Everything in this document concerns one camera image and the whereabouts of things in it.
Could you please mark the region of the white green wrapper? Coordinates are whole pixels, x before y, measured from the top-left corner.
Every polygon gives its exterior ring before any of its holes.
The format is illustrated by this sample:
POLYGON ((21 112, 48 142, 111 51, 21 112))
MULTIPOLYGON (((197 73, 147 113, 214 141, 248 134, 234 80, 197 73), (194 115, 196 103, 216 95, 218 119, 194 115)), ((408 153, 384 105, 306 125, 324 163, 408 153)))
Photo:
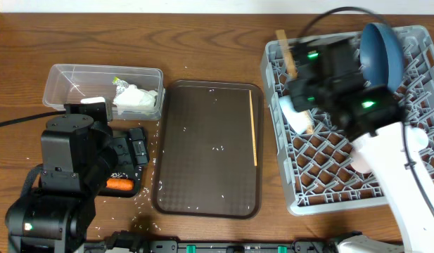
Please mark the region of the white green wrapper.
POLYGON ((117 77, 113 79, 113 84, 116 85, 113 104, 117 107, 119 115, 124 111, 150 110, 154 108, 158 97, 156 90, 138 89, 135 84, 129 84, 117 77))

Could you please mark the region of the large blue plate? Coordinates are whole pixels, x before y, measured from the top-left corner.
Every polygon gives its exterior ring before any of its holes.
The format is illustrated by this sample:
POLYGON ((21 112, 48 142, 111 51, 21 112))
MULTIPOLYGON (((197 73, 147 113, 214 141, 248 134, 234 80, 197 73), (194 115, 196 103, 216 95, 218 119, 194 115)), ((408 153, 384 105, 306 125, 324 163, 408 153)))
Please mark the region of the large blue plate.
POLYGON ((398 90, 404 76, 404 52, 397 35, 386 24, 372 22, 362 31, 359 57, 362 74, 371 86, 398 90))

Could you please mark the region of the wooden chopstick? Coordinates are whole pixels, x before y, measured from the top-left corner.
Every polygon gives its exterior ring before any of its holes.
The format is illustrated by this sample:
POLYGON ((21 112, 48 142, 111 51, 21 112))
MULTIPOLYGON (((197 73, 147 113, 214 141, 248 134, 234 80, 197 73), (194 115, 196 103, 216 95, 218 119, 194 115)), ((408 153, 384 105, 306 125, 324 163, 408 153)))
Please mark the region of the wooden chopstick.
MULTIPOLYGON (((279 40, 279 46, 281 47, 281 52, 283 54, 284 64, 287 69, 287 73, 289 74, 291 79, 296 79, 298 77, 298 71, 295 66, 295 61, 293 60, 292 54, 289 49, 288 39, 286 38, 286 33, 284 30, 277 30, 276 37, 279 40)), ((312 121, 308 111, 298 112, 298 116, 300 119, 303 119, 305 123, 305 132, 307 134, 313 134, 313 126, 312 121)))
POLYGON ((255 139, 255 120, 254 120, 254 111, 253 111, 253 95, 251 90, 249 90, 249 106, 250 106, 250 128, 251 128, 252 146, 253 146, 253 163, 254 166, 256 167, 257 151, 256 151, 256 139, 255 139))

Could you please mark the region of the pink cup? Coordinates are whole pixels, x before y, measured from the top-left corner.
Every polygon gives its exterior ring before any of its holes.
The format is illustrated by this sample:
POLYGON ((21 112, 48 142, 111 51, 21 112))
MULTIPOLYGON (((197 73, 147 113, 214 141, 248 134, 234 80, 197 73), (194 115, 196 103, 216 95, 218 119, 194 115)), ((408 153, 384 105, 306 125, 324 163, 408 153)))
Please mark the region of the pink cup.
POLYGON ((368 162, 365 160, 364 156, 356 150, 353 150, 350 153, 350 157, 352 158, 351 167, 362 174, 371 173, 371 167, 368 162))

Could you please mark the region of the small light-blue rice bowl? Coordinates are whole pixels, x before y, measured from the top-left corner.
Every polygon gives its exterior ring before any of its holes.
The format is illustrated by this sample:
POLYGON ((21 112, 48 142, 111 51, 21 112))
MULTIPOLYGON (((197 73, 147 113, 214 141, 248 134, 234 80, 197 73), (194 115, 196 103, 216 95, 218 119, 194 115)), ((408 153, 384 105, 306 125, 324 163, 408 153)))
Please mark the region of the small light-blue rice bowl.
POLYGON ((282 96, 279 99, 281 111, 287 123, 296 134, 313 134, 313 123, 308 111, 297 112, 293 107, 290 96, 282 96))

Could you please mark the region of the light blue cup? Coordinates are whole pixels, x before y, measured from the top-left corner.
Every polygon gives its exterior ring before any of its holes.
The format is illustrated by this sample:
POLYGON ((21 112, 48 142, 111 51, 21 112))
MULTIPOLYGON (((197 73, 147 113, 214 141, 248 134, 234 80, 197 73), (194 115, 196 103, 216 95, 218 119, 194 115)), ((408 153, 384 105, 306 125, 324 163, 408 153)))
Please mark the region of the light blue cup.
POLYGON ((427 133, 423 129, 407 126, 405 131, 407 147, 411 152, 416 152, 427 148, 429 140, 427 133))

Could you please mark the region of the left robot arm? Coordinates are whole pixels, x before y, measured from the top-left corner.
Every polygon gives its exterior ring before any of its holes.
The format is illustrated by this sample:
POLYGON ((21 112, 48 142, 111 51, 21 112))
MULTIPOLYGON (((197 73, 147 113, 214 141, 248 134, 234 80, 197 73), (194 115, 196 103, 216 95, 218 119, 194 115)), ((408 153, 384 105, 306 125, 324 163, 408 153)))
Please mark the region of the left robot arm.
POLYGON ((9 252, 75 252, 97 196, 133 197, 149 162, 143 128, 116 131, 107 103, 66 104, 42 133, 43 162, 6 212, 9 252))

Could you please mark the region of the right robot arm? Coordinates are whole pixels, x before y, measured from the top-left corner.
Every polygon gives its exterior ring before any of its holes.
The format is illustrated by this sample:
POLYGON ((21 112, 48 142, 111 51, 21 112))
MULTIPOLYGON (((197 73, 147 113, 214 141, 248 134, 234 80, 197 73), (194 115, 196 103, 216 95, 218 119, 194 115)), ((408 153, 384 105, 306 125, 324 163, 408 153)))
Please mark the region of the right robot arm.
POLYGON ((288 46, 291 74, 281 104, 292 130, 314 133, 317 108, 345 133, 382 188, 406 252, 434 252, 434 183, 420 157, 423 132, 407 124, 394 93, 404 75, 395 35, 363 35, 358 50, 348 38, 329 37, 288 46))

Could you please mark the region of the orange carrot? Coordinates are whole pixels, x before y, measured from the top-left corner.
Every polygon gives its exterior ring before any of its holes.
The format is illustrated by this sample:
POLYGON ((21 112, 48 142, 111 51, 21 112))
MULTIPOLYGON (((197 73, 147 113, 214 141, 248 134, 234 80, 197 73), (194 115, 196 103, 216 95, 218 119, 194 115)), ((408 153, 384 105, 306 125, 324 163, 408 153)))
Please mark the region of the orange carrot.
POLYGON ((134 189, 134 182, 130 179, 108 179, 106 188, 112 190, 131 191, 134 189))

